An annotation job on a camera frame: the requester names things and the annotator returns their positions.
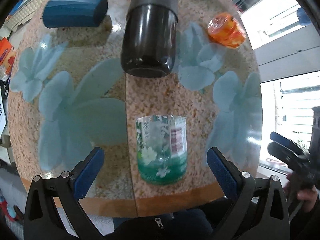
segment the human hand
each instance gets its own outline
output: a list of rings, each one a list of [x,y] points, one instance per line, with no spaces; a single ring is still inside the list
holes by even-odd
[[[290,191],[290,178],[292,177],[292,173],[287,175],[287,179],[289,182],[284,186],[284,192],[288,195]],[[316,204],[318,198],[318,191],[316,187],[313,185],[312,189],[303,189],[297,192],[297,199],[304,201],[302,210],[306,213],[310,212]]]

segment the glass table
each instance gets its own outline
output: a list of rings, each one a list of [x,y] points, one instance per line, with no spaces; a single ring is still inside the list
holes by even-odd
[[[41,19],[46,2],[24,33],[10,84],[11,143],[26,189],[35,175],[51,178],[71,170],[94,146],[104,150],[105,163],[80,200],[89,214],[157,215],[221,197],[204,158],[213,146],[256,175],[262,101],[250,41],[214,54],[205,32],[220,12],[241,23],[231,0],[178,1],[175,69],[160,79],[122,71],[130,0],[108,0],[97,28],[47,29]],[[150,115],[186,118],[187,170],[175,184],[148,184],[139,174],[135,122]]]

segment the zipper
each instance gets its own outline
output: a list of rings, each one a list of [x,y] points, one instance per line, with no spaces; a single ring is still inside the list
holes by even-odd
[[[158,224],[158,227],[160,227],[161,229],[164,229],[163,224],[161,222],[160,218],[155,218],[156,223]]]

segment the black cylindrical container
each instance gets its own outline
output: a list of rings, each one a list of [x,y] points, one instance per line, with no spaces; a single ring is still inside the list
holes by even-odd
[[[160,78],[173,69],[178,0],[131,0],[121,51],[123,70]]]

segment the cardboard box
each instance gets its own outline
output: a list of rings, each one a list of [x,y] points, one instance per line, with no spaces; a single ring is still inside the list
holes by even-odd
[[[0,65],[2,65],[2,62],[4,61],[9,51],[11,51],[11,49],[11,43],[6,38],[3,38],[0,41]]]

